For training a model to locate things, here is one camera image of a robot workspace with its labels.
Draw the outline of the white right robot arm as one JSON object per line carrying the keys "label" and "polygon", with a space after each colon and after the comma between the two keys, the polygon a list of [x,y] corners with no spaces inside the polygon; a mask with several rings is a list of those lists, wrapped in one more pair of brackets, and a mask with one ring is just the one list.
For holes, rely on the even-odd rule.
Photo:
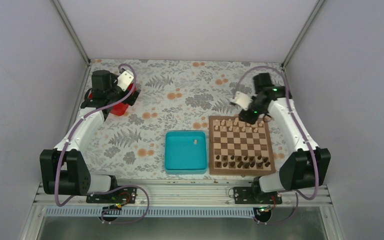
{"label": "white right robot arm", "polygon": [[275,86],[269,73],[253,77],[253,96],[235,90],[231,103],[241,107],[239,119],[254,124],[260,115],[274,119],[286,142],[290,156],[270,175],[261,176],[259,185],[251,189],[251,198],[258,204],[270,197],[270,192],[297,191],[314,188],[317,192],[325,180],[331,160],[327,148],[321,148],[301,121],[289,87]]}

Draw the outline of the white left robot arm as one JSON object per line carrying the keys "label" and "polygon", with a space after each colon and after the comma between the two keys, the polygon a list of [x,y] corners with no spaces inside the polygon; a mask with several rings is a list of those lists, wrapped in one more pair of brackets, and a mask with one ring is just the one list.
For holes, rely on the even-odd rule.
{"label": "white left robot arm", "polygon": [[85,196],[99,193],[108,203],[119,197],[115,178],[91,174],[83,153],[114,106],[135,104],[140,94],[135,80],[134,73],[125,68],[121,68],[118,74],[108,70],[92,73],[92,86],[84,95],[75,123],[54,148],[43,150],[39,156],[46,194]]}

